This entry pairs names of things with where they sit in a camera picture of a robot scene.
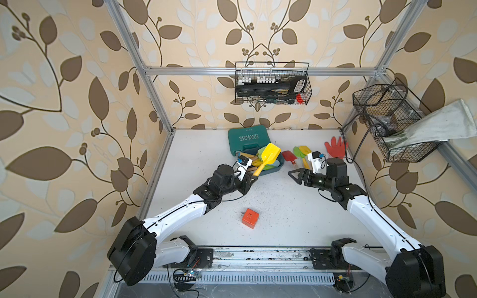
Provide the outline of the green toy shovel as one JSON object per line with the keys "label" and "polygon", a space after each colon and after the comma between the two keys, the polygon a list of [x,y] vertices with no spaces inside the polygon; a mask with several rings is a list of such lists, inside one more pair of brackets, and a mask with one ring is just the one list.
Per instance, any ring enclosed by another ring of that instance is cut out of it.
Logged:
{"label": "green toy shovel", "polygon": [[300,158],[300,159],[303,159],[303,158],[304,158],[304,154],[303,154],[302,151],[299,149],[299,147],[294,147],[294,148],[293,148],[293,154],[294,154],[297,158]]}

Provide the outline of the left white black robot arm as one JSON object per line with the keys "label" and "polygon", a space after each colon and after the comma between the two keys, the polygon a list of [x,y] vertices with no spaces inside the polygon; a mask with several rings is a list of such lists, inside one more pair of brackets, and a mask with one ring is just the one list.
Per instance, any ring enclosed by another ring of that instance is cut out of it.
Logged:
{"label": "left white black robot arm", "polygon": [[185,260],[193,262],[196,245],[188,237],[171,241],[167,238],[188,222],[212,211],[224,201],[225,195],[236,191],[246,195],[257,180],[257,172],[241,172],[229,165],[219,165],[205,183],[178,205],[147,219],[130,218],[107,254],[115,274],[133,286],[154,267]]}

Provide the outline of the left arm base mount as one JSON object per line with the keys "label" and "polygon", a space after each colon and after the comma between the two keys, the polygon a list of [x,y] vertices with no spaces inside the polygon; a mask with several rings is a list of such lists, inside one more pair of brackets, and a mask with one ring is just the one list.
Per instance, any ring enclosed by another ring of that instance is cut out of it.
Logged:
{"label": "left arm base mount", "polygon": [[170,240],[170,243],[179,245],[179,255],[181,256],[185,250],[188,249],[188,254],[181,262],[175,261],[169,264],[164,264],[164,268],[170,267],[173,269],[193,269],[193,268],[211,268],[214,258],[214,250],[212,248],[199,247],[189,237],[182,235]]}

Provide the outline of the yellow toy shovel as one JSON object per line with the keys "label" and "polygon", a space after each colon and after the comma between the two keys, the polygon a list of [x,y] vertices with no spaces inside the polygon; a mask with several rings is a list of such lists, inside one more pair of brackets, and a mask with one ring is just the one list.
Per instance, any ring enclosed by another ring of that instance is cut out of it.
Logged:
{"label": "yellow toy shovel", "polygon": [[259,149],[254,156],[252,165],[256,167],[252,170],[253,176],[260,176],[262,172],[265,175],[278,172],[281,167],[281,163],[278,160],[281,149],[275,144],[269,143],[267,146]]}

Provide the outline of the red toy shovel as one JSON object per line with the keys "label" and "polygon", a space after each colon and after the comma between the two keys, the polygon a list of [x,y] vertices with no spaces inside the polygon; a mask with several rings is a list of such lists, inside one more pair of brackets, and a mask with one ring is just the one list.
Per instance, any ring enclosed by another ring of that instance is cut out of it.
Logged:
{"label": "red toy shovel", "polygon": [[282,152],[283,158],[285,161],[290,162],[293,166],[296,166],[297,157],[293,152],[287,150]]}

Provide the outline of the yellow toy spatula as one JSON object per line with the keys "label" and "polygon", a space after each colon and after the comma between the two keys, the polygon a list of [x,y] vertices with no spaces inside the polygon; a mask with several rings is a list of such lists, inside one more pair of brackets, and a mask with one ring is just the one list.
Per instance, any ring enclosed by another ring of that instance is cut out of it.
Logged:
{"label": "yellow toy spatula", "polygon": [[304,165],[305,169],[310,170],[310,166],[309,166],[309,163],[308,163],[308,154],[311,153],[311,150],[307,146],[304,146],[304,145],[299,146],[298,149],[301,153],[301,157],[302,157],[302,161],[303,161],[303,165]]}

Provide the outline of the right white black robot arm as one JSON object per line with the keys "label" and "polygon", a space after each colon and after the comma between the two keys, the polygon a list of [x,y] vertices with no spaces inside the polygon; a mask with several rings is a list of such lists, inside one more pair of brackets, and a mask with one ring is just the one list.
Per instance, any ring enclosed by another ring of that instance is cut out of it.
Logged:
{"label": "right white black robot arm", "polygon": [[347,164],[327,161],[326,173],[300,168],[289,176],[299,185],[327,191],[332,199],[358,219],[380,242],[383,253],[360,246],[352,238],[332,242],[334,266],[354,265],[381,281],[395,298],[442,298],[446,295],[443,256],[434,246],[423,246],[398,227],[358,185],[352,184]]}

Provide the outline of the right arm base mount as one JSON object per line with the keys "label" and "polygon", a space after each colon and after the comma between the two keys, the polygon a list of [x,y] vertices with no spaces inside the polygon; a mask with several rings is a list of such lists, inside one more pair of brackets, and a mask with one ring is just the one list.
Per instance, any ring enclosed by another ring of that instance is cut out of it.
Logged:
{"label": "right arm base mount", "polygon": [[356,243],[352,238],[341,238],[334,240],[329,248],[312,248],[309,252],[309,258],[313,262],[313,268],[318,269],[358,269],[359,267],[347,263],[344,259],[342,249],[345,245]]}

